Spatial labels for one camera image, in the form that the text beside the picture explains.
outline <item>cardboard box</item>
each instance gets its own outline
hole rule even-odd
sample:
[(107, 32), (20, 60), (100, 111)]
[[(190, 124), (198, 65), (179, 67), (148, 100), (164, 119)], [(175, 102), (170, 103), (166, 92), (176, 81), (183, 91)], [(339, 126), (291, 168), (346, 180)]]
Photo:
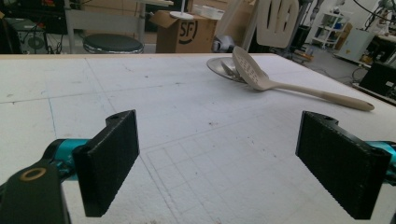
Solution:
[(192, 21), (157, 11), (150, 21), (158, 25), (156, 53), (210, 53), (217, 21), (197, 15)]
[(341, 49), (341, 47), (343, 47), (344, 43), (347, 40), (347, 37), (350, 33), (350, 31), (352, 30), (352, 24), (350, 22), (348, 22), (346, 24), (346, 27), (344, 28), (343, 33), (340, 33), (340, 37), (338, 38), (337, 43), (335, 44), (335, 49)]

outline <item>white shelf unit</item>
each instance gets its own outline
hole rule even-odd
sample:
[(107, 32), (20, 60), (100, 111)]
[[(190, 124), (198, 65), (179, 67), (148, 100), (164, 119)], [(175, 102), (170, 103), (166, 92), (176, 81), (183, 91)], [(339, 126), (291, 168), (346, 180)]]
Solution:
[(312, 37), (312, 42), (319, 42), (323, 49), (326, 49), (326, 47), (334, 49), (348, 21), (348, 17), (340, 14), (323, 13), (321, 23), (317, 26), (315, 37)]

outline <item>wooden handle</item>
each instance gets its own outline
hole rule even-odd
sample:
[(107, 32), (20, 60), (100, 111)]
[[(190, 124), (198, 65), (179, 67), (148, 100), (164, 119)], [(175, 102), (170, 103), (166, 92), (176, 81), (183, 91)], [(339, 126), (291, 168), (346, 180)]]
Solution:
[(300, 86), (294, 86), (294, 85), (289, 85), (289, 84), (284, 84), (284, 83), (279, 83), (279, 82), (274, 82), (274, 88), (278, 89), (283, 89), (283, 90), (288, 90), (288, 91), (298, 91), (302, 92), (305, 94), (313, 95), (319, 98), (322, 98), (324, 100), (331, 101), (333, 103), (339, 104), (339, 105), (344, 105), (347, 107), (351, 107), (354, 109), (359, 109), (363, 111), (370, 111), (374, 110), (374, 106), (368, 102), (365, 102), (360, 99), (356, 99), (353, 97), (345, 96), (345, 95), (340, 95), (340, 94), (335, 94), (327, 91), (317, 91), (314, 89), (309, 89), (306, 87), (300, 87)]

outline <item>white cabinet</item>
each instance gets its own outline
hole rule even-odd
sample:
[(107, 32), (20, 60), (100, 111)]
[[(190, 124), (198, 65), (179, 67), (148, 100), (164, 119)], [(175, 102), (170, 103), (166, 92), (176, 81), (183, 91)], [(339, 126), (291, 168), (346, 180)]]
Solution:
[(319, 42), (323, 49), (334, 49), (348, 21), (348, 17), (339, 14), (323, 13), (321, 23), (312, 37), (312, 43)]
[(352, 29), (343, 47), (334, 55), (354, 63), (362, 63), (361, 56), (372, 42), (374, 36), (375, 34), (367, 31)]

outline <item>cable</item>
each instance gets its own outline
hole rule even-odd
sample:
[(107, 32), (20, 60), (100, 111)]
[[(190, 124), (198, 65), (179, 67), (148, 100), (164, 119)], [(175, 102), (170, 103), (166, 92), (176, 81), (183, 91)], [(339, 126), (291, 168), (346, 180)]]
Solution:
[[(378, 6), (375, 9), (375, 14), (378, 14), (382, 10), (381, 6)], [(370, 14), (370, 17), (367, 19), (366, 23), (364, 23), (364, 26), (366, 27), (364, 30), (367, 31), (371, 24), (375, 21), (375, 14)]]
[(367, 71), (367, 70), (366, 70), (365, 68), (363, 68), (363, 67), (358, 67), (357, 69), (355, 69), (355, 70), (352, 72), (352, 83), (360, 83), (360, 82), (361, 82), (362, 77), (361, 77), (361, 78), (356, 78), (356, 72), (359, 71), (359, 70)]
[(51, 41), (51, 39), (50, 39), (50, 35), (47, 35), (47, 41), (49, 41), (49, 42), (50, 42), (50, 45), (49, 45), (49, 47), (53, 45), (53, 43), (52, 43), (52, 41)]
[(64, 41), (64, 35), (61, 35), (61, 41), (58, 42), (58, 44), (56, 45), (56, 49), (55, 49), (56, 54), (61, 54), (62, 48), (63, 48), (63, 45), (62, 45), (63, 41)]
[(324, 68), (315, 67), (315, 66), (308, 66), (308, 65), (307, 65), (306, 67), (309, 68), (309, 69), (311, 69), (312, 71), (321, 73), (322, 75), (324, 75), (324, 76), (326, 76), (326, 77), (330, 77), (330, 78), (332, 78), (332, 79), (335, 79), (334, 77), (330, 76), (330, 74), (329, 74)]
[(374, 12), (370, 11), (369, 9), (365, 8), (365, 7), (362, 6), (360, 3), (358, 3), (357, 0), (353, 0), (353, 1), (354, 1), (359, 7), (363, 8), (364, 10), (366, 10), (367, 12), (369, 12), (370, 14), (375, 15), (375, 16), (381, 18), (382, 20), (390, 21), (390, 22), (396, 22), (396, 21), (393, 21), (393, 20), (388, 20), (387, 18), (384, 18), (384, 17), (382, 17), (382, 16), (380, 16), (380, 15), (378, 15), (378, 14), (374, 14)]
[(38, 24), (43, 20), (43, 17), (40, 17), (40, 19), (38, 20), (38, 22), (26, 33), (26, 35), (23, 37), (22, 39), (22, 44), (24, 44), (27, 36), (33, 31), (33, 41), (34, 41), (34, 50), (35, 50), (35, 54), (37, 54), (37, 49), (35, 47), (35, 34), (37, 33), (37, 27)]

